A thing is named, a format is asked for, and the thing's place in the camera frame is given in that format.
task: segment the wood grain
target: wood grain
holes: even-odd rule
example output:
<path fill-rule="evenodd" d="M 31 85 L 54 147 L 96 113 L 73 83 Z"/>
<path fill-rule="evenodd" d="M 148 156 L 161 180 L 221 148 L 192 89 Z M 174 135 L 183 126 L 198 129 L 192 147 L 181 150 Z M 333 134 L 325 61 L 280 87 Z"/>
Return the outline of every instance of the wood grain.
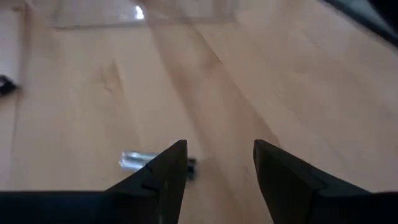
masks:
<path fill-rule="evenodd" d="M 0 104 L 4 182 L 103 190 L 129 175 L 121 151 L 188 139 L 199 176 L 180 222 L 271 223 L 252 161 L 260 138 L 365 189 L 397 190 L 395 50 L 316 1 L 243 8 L 224 23 L 69 31 L 29 15 L 24 88 L 17 109 Z"/>
<path fill-rule="evenodd" d="M 19 83 L 23 72 L 24 13 L 18 3 L 0 2 L 0 74 Z M 11 151 L 16 122 L 17 93 L 0 99 L 0 189 L 10 188 Z"/>

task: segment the blurry object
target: blurry object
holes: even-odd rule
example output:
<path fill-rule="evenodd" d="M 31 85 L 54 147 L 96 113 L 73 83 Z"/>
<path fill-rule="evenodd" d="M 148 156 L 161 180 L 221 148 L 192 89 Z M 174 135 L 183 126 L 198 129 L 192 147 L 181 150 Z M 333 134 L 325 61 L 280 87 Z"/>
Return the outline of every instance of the blurry object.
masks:
<path fill-rule="evenodd" d="M 189 17 L 194 21 L 213 21 L 233 16 L 236 0 L 156 0 L 178 9 L 181 14 L 172 15 L 182 21 Z M 52 27 L 59 29 L 79 27 L 103 27 L 142 24 L 146 8 L 134 0 L 27 0 Z M 170 15 L 159 13 L 159 21 Z"/>
<path fill-rule="evenodd" d="M 7 95 L 16 88 L 15 84 L 7 76 L 0 74 L 0 96 Z"/>
<path fill-rule="evenodd" d="M 398 3 L 391 0 L 322 0 L 398 47 Z"/>
<path fill-rule="evenodd" d="M 398 2 L 396 0 L 369 0 L 373 8 L 396 32 L 398 31 Z"/>
<path fill-rule="evenodd" d="M 158 153 L 141 153 L 134 151 L 122 152 L 119 164 L 124 170 L 137 172 L 158 155 Z M 187 163 L 187 179 L 194 180 L 197 175 L 197 160 L 190 157 L 188 158 Z"/>

